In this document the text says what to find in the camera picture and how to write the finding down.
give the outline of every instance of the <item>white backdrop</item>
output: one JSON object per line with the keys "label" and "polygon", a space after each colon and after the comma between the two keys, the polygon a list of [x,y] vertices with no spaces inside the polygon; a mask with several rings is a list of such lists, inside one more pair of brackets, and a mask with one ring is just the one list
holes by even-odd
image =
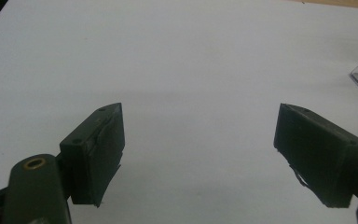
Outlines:
{"label": "white backdrop", "polygon": [[273,147],[280,103],[358,136],[358,9],[276,0],[12,0],[0,13],[0,189],[123,104],[122,167],[86,223],[356,223]]}

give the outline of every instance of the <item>clamp jaw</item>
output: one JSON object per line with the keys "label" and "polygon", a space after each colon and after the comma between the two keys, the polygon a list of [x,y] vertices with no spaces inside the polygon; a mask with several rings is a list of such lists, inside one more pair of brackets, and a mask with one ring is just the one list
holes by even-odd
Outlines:
{"label": "clamp jaw", "polygon": [[35,155],[11,170],[0,190],[0,223],[60,223],[74,204],[101,204],[125,146],[121,104],[101,107],[60,143],[61,153]]}
{"label": "clamp jaw", "polygon": [[274,146],[327,207],[347,208],[358,197],[355,135],[306,108],[281,104]]}

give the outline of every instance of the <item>dark green plastic jaw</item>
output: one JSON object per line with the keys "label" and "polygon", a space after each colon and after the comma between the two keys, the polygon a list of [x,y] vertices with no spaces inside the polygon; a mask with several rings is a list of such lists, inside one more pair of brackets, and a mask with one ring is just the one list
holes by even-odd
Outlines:
{"label": "dark green plastic jaw", "polygon": [[358,137],[312,111],[281,104],[274,146],[328,207],[348,207]]}
{"label": "dark green plastic jaw", "polygon": [[95,110],[60,143],[63,163],[71,167],[71,198],[99,206],[119,168],[125,145],[121,104]]}

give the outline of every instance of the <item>white surface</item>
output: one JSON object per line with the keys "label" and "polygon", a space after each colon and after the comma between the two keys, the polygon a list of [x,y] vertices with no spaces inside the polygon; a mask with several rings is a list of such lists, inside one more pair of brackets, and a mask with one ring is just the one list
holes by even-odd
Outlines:
{"label": "white surface", "polygon": [[127,145],[83,223],[356,223],[273,147],[280,103],[358,136],[358,9],[276,0],[27,1],[0,14],[0,188],[122,102]]}

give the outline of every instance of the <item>table surface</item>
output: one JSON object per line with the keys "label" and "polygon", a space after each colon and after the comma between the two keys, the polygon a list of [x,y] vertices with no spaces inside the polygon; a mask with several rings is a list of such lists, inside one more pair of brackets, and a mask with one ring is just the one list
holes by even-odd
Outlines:
{"label": "table surface", "polygon": [[122,167],[83,223],[356,223],[272,142],[280,103],[358,136],[358,9],[276,0],[8,1],[0,189],[92,111],[123,104]]}

